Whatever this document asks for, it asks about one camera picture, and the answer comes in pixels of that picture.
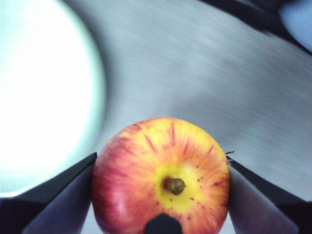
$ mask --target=brushed steel surface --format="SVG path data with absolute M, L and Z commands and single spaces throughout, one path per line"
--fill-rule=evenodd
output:
M 312 199 L 312 57 L 196 0 L 68 0 L 107 68 L 99 151 L 156 116 L 208 131 L 270 182 Z M 83 234 L 99 234 L 92 209 Z M 221 233 L 234 233 L 228 218 Z

